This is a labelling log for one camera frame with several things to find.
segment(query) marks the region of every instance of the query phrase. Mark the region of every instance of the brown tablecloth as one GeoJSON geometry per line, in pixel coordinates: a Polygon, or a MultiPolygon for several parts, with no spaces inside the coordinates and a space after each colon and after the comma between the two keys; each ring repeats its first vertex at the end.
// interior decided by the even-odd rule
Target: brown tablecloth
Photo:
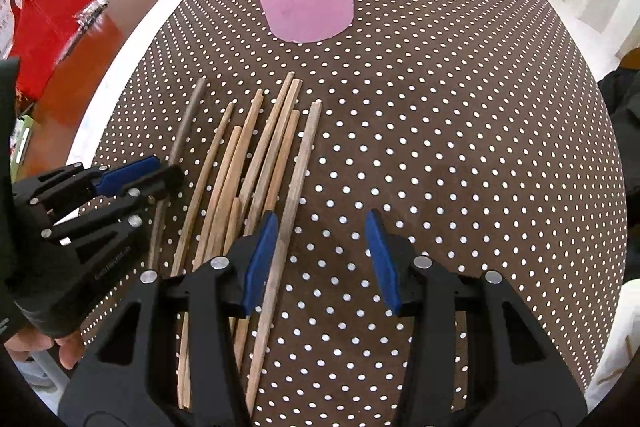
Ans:
{"type": "MultiPolygon", "coordinates": [[[[269,33],[258,0],[184,0],[122,93],[95,158],[167,155],[194,82],[211,79],[182,159],[190,184],[167,215],[164,275],[221,111],[238,100],[232,123],[242,124],[261,87],[262,126],[290,70],[304,80],[298,107],[319,98],[324,113],[256,425],[389,425],[411,322],[390,316],[379,296],[364,241],[370,208],[450,270],[505,274],[587,384],[624,267],[623,179],[593,77],[549,3],[355,0],[343,33],[290,44],[269,33]]],[[[126,286],[90,317],[87,338],[126,286]]],[[[455,407],[465,396],[459,319],[455,407]]]]}

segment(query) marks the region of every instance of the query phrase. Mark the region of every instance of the red bag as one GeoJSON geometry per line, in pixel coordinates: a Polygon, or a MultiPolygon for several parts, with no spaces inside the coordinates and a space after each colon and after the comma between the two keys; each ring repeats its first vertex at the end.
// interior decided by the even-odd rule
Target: red bag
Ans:
{"type": "Polygon", "coordinates": [[[78,32],[75,15],[94,0],[22,0],[14,13],[14,45],[10,57],[20,57],[15,89],[19,94],[39,100],[53,69],[68,43],[78,32]]]}

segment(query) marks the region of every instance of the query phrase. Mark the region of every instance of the chair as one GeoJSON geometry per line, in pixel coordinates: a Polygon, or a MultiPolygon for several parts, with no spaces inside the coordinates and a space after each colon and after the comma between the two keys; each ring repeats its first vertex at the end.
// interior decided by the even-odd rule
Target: chair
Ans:
{"type": "Polygon", "coordinates": [[[626,70],[640,70],[640,48],[628,52],[620,62],[620,67],[626,70]]]}

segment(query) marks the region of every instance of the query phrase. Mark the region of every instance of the wooden stick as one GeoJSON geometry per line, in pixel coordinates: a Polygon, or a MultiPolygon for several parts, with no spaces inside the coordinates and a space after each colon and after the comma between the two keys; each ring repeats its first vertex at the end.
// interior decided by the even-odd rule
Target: wooden stick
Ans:
{"type": "Polygon", "coordinates": [[[240,217],[240,198],[234,198],[234,202],[231,205],[231,212],[229,213],[229,225],[226,227],[225,237],[225,255],[229,252],[231,245],[238,237],[238,219],[240,217]]]}
{"type": "Polygon", "coordinates": [[[240,177],[242,176],[242,166],[244,166],[244,162],[246,160],[246,153],[249,150],[249,142],[251,141],[251,137],[254,133],[255,122],[258,120],[258,114],[260,113],[260,107],[262,106],[263,99],[262,90],[258,89],[254,96],[251,109],[244,121],[242,134],[238,140],[238,147],[236,147],[236,151],[234,152],[234,157],[231,160],[231,166],[226,174],[225,184],[223,185],[222,192],[220,193],[220,201],[218,201],[211,230],[209,230],[209,240],[207,241],[207,250],[204,256],[204,261],[209,261],[222,253],[231,205],[238,193],[238,185],[240,183],[240,177]]]}
{"type": "Polygon", "coordinates": [[[175,249],[174,264],[171,269],[171,277],[179,275],[180,271],[182,270],[182,265],[184,263],[184,253],[189,249],[189,243],[191,242],[191,230],[193,229],[193,224],[195,223],[196,216],[198,215],[200,200],[202,199],[204,189],[207,186],[209,173],[211,172],[213,161],[216,159],[216,154],[218,153],[218,148],[220,147],[222,137],[225,134],[226,125],[229,123],[231,113],[234,110],[234,105],[234,102],[229,102],[229,104],[226,106],[225,112],[222,115],[222,120],[220,120],[213,140],[211,140],[211,145],[209,146],[207,157],[202,164],[202,169],[200,170],[200,175],[198,176],[198,182],[196,183],[196,187],[193,189],[193,196],[191,197],[187,215],[184,218],[184,224],[182,225],[182,230],[180,231],[178,247],[175,249]]]}
{"type": "Polygon", "coordinates": [[[193,260],[193,269],[196,270],[202,265],[204,261],[204,254],[207,250],[207,240],[209,238],[209,232],[213,219],[220,201],[220,192],[225,184],[226,176],[228,174],[231,161],[238,147],[238,141],[240,134],[242,133],[242,127],[236,125],[229,138],[229,143],[226,146],[225,155],[222,158],[220,167],[218,168],[218,176],[216,177],[216,183],[211,190],[211,197],[209,198],[209,204],[207,205],[207,213],[205,215],[204,222],[202,224],[202,230],[200,230],[200,241],[198,243],[198,249],[196,250],[195,259],[193,260]]]}
{"type": "MultiPolygon", "coordinates": [[[[251,203],[251,209],[249,210],[249,216],[247,217],[246,224],[244,226],[244,235],[251,235],[254,233],[255,227],[258,225],[260,216],[263,213],[264,201],[266,199],[269,185],[271,184],[271,175],[273,174],[274,165],[278,159],[278,153],[280,152],[280,145],[286,132],[287,122],[289,121],[289,115],[296,103],[300,87],[302,86],[302,80],[294,79],[289,87],[287,98],[284,102],[284,107],[278,118],[276,129],[273,133],[273,138],[269,144],[269,150],[267,151],[266,158],[260,171],[260,178],[258,179],[258,185],[255,188],[254,199],[251,203]]],[[[249,318],[240,319],[236,327],[236,335],[234,338],[234,353],[236,355],[236,363],[238,367],[242,364],[242,357],[244,356],[244,345],[246,344],[246,336],[249,332],[249,318]]]]}
{"type": "MultiPolygon", "coordinates": [[[[231,165],[231,159],[236,151],[238,140],[242,128],[236,125],[231,133],[228,143],[226,144],[225,155],[222,158],[220,167],[218,168],[218,176],[216,177],[216,183],[211,190],[211,197],[209,198],[209,205],[207,206],[207,213],[205,215],[204,223],[202,224],[202,230],[200,230],[200,241],[198,243],[198,249],[196,250],[196,256],[193,261],[193,270],[197,270],[202,265],[204,258],[204,252],[207,247],[207,238],[209,237],[209,229],[213,222],[213,215],[220,199],[220,192],[222,185],[226,179],[226,173],[229,165],[231,165]]],[[[182,333],[180,334],[180,353],[178,356],[178,404],[182,407],[186,407],[186,401],[190,395],[190,383],[186,377],[187,368],[189,366],[188,359],[188,344],[189,344],[189,314],[184,314],[184,320],[182,321],[182,333]]]]}
{"type": "Polygon", "coordinates": [[[293,232],[293,225],[300,204],[300,194],[302,193],[302,185],[305,182],[306,166],[309,163],[311,149],[313,148],[316,130],[318,129],[318,120],[322,111],[322,103],[314,102],[311,104],[309,116],[306,118],[305,132],[302,137],[302,143],[298,150],[298,159],[293,169],[291,182],[289,184],[289,192],[287,193],[287,201],[282,213],[282,221],[280,231],[278,232],[278,240],[276,242],[276,250],[271,261],[271,269],[269,270],[269,278],[267,279],[267,288],[264,292],[264,300],[262,302],[262,311],[258,321],[258,334],[254,344],[254,356],[249,369],[249,381],[246,387],[246,404],[250,412],[254,410],[255,397],[258,393],[258,384],[260,383],[260,374],[264,363],[264,354],[267,349],[269,340],[269,332],[271,321],[276,307],[278,291],[280,289],[280,280],[287,261],[287,250],[289,249],[289,241],[293,232]]]}
{"type": "Polygon", "coordinates": [[[291,87],[289,87],[284,107],[282,108],[282,112],[278,118],[276,129],[273,132],[273,138],[269,144],[269,150],[267,151],[267,155],[262,165],[262,170],[260,171],[258,184],[255,187],[254,200],[251,203],[249,215],[244,226],[244,235],[251,235],[254,233],[255,227],[260,221],[260,216],[262,215],[262,209],[264,207],[264,200],[267,197],[267,190],[271,183],[273,167],[278,159],[278,152],[280,151],[282,138],[284,137],[287,127],[287,121],[289,121],[289,115],[293,110],[294,105],[296,105],[296,99],[298,98],[300,87],[302,87],[302,80],[295,78],[291,83],[291,87]]]}
{"type": "Polygon", "coordinates": [[[252,194],[254,193],[255,182],[258,179],[260,167],[262,167],[262,160],[264,159],[264,155],[267,152],[267,147],[269,146],[271,135],[273,135],[273,130],[278,123],[278,117],[280,115],[280,111],[282,110],[282,105],[284,105],[284,101],[287,98],[287,93],[289,92],[291,81],[293,80],[293,74],[293,71],[289,71],[286,78],[284,79],[284,82],[282,83],[282,87],[280,88],[280,92],[278,93],[276,103],[273,105],[271,114],[269,115],[269,118],[264,125],[264,129],[262,130],[262,134],[260,135],[260,140],[257,147],[255,148],[254,155],[251,158],[251,163],[249,163],[249,168],[247,169],[246,176],[244,177],[244,182],[242,182],[242,188],[240,189],[239,195],[241,201],[239,219],[240,223],[242,223],[242,221],[244,220],[244,214],[246,214],[247,208],[249,207],[249,201],[252,194]]]}
{"type": "MultiPolygon", "coordinates": [[[[191,120],[193,120],[193,117],[196,114],[196,110],[199,106],[198,102],[202,98],[202,93],[204,92],[205,87],[207,87],[207,78],[203,76],[197,81],[196,87],[191,93],[189,105],[187,105],[184,113],[182,114],[182,120],[178,126],[178,132],[175,134],[175,140],[171,146],[171,151],[169,152],[169,165],[176,165],[180,161],[180,155],[182,154],[182,149],[187,138],[187,131],[191,126],[191,120]]],[[[156,204],[154,223],[151,229],[151,240],[149,241],[149,258],[146,263],[147,267],[152,270],[158,269],[158,254],[162,245],[162,232],[164,232],[164,214],[166,214],[168,207],[168,198],[164,198],[164,200],[158,201],[156,204]]]]}
{"type": "Polygon", "coordinates": [[[300,111],[291,111],[289,117],[289,123],[287,123],[287,130],[280,146],[280,152],[278,152],[278,159],[276,165],[273,168],[273,176],[271,176],[271,184],[269,185],[269,191],[267,197],[264,200],[263,212],[270,210],[274,212],[276,209],[276,202],[278,201],[278,194],[280,193],[280,187],[282,186],[282,178],[284,178],[284,171],[287,167],[287,161],[289,161],[289,153],[291,152],[291,146],[293,145],[293,139],[296,136],[296,128],[298,127],[298,120],[300,119],[300,111]]]}
{"type": "MultiPolygon", "coordinates": [[[[226,175],[221,178],[222,172],[219,172],[218,178],[216,179],[216,187],[219,190],[220,197],[217,199],[216,204],[212,205],[212,201],[209,201],[209,208],[207,209],[207,216],[209,216],[209,211],[213,215],[211,221],[209,221],[209,230],[207,235],[204,235],[204,226],[203,231],[200,232],[200,245],[198,245],[198,251],[196,251],[196,259],[200,263],[204,263],[212,259],[220,254],[220,251],[223,248],[223,241],[225,239],[226,225],[229,218],[229,213],[231,211],[231,206],[233,204],[233,199],[238,191],[238,184],[240,182],[240,176],[242,174],[242,166],[244,165],[244,160],[246,159],[246,152],[249,149],[249,142],[251,141],[251,137],[254,133],[255,123],[258,119],[258,114],[260,113],[260,107],[262,106],[262,100],[264,99],[262,95],[262,90],[258,89],[255,93],[254,99],[252,101],[251,108],[247,114],[246,119],[244,120],[244,125],[242,126],[242,131],[239,134],[237,144],[233,151],[233,156],[231,159],[228,159],[228,156],[225,152],[225,159],[229,162],[228,169],[226,171],[226,175]]],[[[182,323],[182,334],[187,338],[189,338],[188,333],[188,321],[185,320],[182,323]]],[[[187,400],[190,399],[191,395],[191,382],[186,378],[185,368],[182,367],[182,371],[180,371],[180,361],[184,360],[183,366],[188,363],[188,347],[184,346],[184,342],[180,343],[180,355],[178,356],[178,389],[181,389],[182,394],[180,397],[182,398],[182,403],[185,404],[187,400]]]]}
{"type": "MultiPolygon", "coordinates": [[[[289,122],[287,123],[287,130],[282,141],[282,146],[278,152],[278,159],[273,169],[273,176],[267,192],[267,197],[264,201],[263,212],[271,210],[272,212],[276,207],[276,200],[278,199],[278,193],[280,186],[282,185],[282,178],[284,171],[289,160],[289,153],[291,151],[291,145],[293,143],[294,136],[296,135],[296,127],[298,126],[298,120],[300,118],[300,111],[291,111],[289,122]]],[[[234,340],[234,353],[236,355],[236,364],[238,368],[242,365],[242,357],[244,357],[244,346],[246,346],[246,337],[249,334],[249,318],[238,320],[236,327],[236,334],[234,340]]]]}

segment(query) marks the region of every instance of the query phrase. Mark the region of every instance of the black sleeve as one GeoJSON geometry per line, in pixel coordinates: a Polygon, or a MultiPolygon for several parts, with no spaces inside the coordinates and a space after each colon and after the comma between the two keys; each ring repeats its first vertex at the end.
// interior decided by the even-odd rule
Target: black sleeve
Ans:
{"type": "Polygon", "coordinates": [[[609,116],[615,113],[620,107],[637,73],[638,71],[636,70],[618,68],[615,71],[611,71],[598,82],[598,89],[600,89],[604,103],[607,106],[609,116]]]}
{"type": "Polygon", "coordinates": [[[14,275],[18,259],[14,238],[14,193],[9,166],[9,139],[15,125],[15,78],[18,68],[17,59],[0,62],[0,342],[2,344],[27,324],[7,290],[7,281],[14,275]]]}
{"type": "Polygon", "coordinates": [[[29,321],[15,305],[6,286],[0,282],[0,344],[4,344],[28,324],[29,321]]]}

